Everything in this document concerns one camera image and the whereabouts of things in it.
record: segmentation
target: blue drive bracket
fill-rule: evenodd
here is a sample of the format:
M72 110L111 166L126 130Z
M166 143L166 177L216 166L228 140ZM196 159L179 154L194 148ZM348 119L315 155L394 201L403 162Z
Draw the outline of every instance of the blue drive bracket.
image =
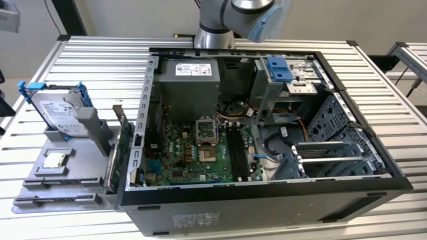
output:
M35 105L35 103L32 101L32 98L31 98L31 96L28 95L28 92L27 92L27 91L31 91L31 90L36 90L37 91L37 90L48 89L49 86L47 85L45 82L31 82L25 87L25 82L23 80L19 81L16 86L17 86L17 91L20 92L20 94L24 97L24 100L27 101L28 104L31 104L33 106L35 110L37 111L37 113L39 113L45 125L47 125L48 130L52 131L53 128L48 124L48 121L45 120L41 112L39 111L37 106ZM92 100L91 100L91 97L89 97L89 94L88 94L88 88L87 88L87 86L83 85L81 81L76 85L76 88L80 91L84 106L85 107L93 107ZM65 140L69 139L69 136L67 134L64 134L64 139Z
M274 82L292 82L294 75L290 71L288 64L283 57L268 56L267 57L267 69L272 76Z
M91 97L89 97L89 94L88 94L88 88L87 88L87 86L83 85L81 81L76 85L76 88L80 90L84 106L85 107L93 107L92 100L91 100Z
M17 86L17 91L20 92L20 94L23 95L24 97L24 100L28 104L31 104L33 106L33 109L37 111L45 125L47 125L47 128L52 131L53 128L51 127L51 125L48 124L48 121L45 120L45 118L43 117L43 114L41 112L39 111L37 109L37 106L35 105L33 101L32 101L32 98L31 96L28 95L27 93L27 90L41 90L47 87L47 84L44 82L31 82L28 84L28 86L25 87L25 81L20 80L16 84Z

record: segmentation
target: aluminum slatted table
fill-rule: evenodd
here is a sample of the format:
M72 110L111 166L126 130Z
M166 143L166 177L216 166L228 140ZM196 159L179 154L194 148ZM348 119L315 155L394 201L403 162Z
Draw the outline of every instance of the aluminum slatted table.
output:
M191 38L72 37L57 41L32 82L75 85L83 81L108 125L118 125L114 104L135 121L150 47L191 48ZM238 49L320 51L358 104L382 143L408 176L414 191L348 223L208 232L167 239L426 240L427 239L427 120L358 46L346 41L236 40ZM0 229L8 239L144 239L124 212L114 210L13 214L21 189L47 140L45 124L19 98L16 117L0 140Z

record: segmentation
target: sticker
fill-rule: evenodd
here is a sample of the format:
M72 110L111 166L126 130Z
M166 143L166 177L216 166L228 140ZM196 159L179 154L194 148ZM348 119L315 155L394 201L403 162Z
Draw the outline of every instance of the sticker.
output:
M176 76L191 76L192 75L191 64L182 64L182 63L176 64L175 75Z
M283 154L276 155L275 158L280 161L283 159Z
M210 63L179 63L175 67L176 76L212 76Z
M40 101L44 112L57 130L68 136L88 135L85 126L76 119L75 107L65 101Z
M252 117L252 114L254 114L254 109L250 108L250 109L247 110L247 112L246 112L246 115L247 115L248 117Z
M286 126L280 127L280 133L282 133L282 137L286 138L288 136L288 130Z
M176 214L172 215L175 228L191 228L200 226L215 226L219 224L220 213L206 212L192 214Z

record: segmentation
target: power cable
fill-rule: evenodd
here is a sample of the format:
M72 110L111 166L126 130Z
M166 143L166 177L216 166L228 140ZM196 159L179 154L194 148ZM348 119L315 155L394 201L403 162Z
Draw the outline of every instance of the power cable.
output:
M56 27L56 29L57 29L57 33L59 33L59 35L61 35L60 28L59 28L59 26L56 25L56 22L55 22L55 20L53 20L52 14L51 14L51 10L49 10L49 7L48 7L47 0L44 0L44 5L45 5L45 9L47 9L48 15L49 15L49 17L51 17L51 19L52 19L52 22L53 22L53 24L55 24L55 27Z

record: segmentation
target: barcode label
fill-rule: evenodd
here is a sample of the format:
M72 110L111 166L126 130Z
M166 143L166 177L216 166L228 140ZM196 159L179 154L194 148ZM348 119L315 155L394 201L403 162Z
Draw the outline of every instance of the barcode label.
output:
M212 76L210 63L179 63L175 68L176 76Z

